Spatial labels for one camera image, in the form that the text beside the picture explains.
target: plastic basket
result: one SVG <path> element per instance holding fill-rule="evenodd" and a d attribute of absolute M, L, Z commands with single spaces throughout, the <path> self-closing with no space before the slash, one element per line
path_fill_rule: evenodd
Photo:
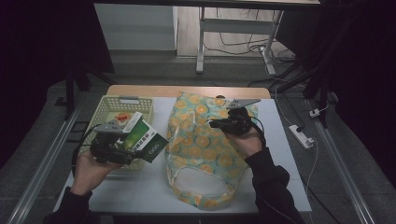
<path fill-rule="evenodd" d="M 88 126 L 88 130 L 97 124 L 109 122 L 115 118 L 119 113 L 129 113 L 131 116 L 134 112 L 140 112 L 143 114 L 143 119 L 151 124 L 153 115 L 152 98 L 145 97 L 131 97 L 131 96 L 118 96 L 118 95 L 105 95 L 102 97 L 95 113 Z M 95 132 L 90 133 L 83 143 L 83 147 L 80 148 L 79 152 L 84 152 L 89 149 L 91 141 L 96 136 Z M 135 159 L 130 165 L 124 165 L 123 170 L 141 170 L 145 164 L 145 161 Z"/>

